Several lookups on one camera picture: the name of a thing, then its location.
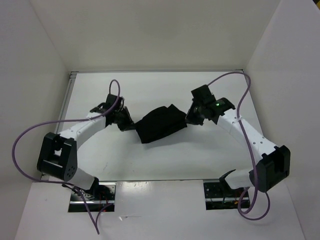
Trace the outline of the black skirt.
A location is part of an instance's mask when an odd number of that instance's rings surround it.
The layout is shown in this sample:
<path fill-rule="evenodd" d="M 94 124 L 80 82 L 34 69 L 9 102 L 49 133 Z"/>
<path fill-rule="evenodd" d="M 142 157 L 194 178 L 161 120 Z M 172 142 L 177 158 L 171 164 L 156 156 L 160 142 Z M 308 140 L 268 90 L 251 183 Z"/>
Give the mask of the black skirt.
<path fill-rule="evenodd" d="M 135 124 L 142 144 L 163 139 L 186 127 L 186 113 L 173 104 L 152 110 Z"/>

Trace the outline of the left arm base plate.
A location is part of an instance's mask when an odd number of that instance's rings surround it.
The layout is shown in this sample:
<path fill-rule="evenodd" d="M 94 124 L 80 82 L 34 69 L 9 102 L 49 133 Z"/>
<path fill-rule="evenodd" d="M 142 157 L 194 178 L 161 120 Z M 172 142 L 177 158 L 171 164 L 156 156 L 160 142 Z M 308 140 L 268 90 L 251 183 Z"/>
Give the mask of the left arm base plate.
<path fill-rule="evenodd" d="M 91 212 L 114 212 L 115 211 L 115 197 L 116 197 L 116 183 L 109 182 L 99 185 L 97 193 L 90 194 L 90 191 L 80 190 L 83 198 L 87 203 L 87 207 Z M 70 195 L 68 212 L 69 213 L 83 213 L 86 212 L 86 206 L 82 197 L 72 191 Z"/>

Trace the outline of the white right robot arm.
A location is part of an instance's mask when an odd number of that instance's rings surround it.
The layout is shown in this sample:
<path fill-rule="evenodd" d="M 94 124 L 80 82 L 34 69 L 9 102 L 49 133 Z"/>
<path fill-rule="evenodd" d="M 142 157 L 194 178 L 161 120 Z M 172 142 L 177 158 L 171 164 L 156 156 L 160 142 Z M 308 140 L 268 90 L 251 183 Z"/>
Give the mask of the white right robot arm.
<path fill-rule="evenodd" d="M 223 196 L 229 197 L 239 188 L 255 186 L 258 191 L 266 193 L 288 177 L 290 150 L 285 145 L 279 147 L 266 139 L 242 116 L 237 115 L 235 106 L 228 99 L 223 97 L 216 101 L 204 102 L 193 98 L 186 122 L 203 125 L 205 119 L 226 130 L 245 149 L 251 147 L 254 157 L 257 176 L 252 168 L 247 168 L 232 169 L 219 178 L 219 191 Z"/>

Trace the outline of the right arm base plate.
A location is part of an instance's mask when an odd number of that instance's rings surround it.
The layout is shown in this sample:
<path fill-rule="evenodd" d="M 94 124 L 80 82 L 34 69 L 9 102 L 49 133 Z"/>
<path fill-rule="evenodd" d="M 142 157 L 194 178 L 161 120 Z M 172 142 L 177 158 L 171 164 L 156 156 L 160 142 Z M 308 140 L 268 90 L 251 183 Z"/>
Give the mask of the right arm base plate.
<path fill-rule="evenodd" d="M 237 209 L 244 188 L 223 189 L 218 180 L 204 181 L 204 200 L 207 211 Z"/>

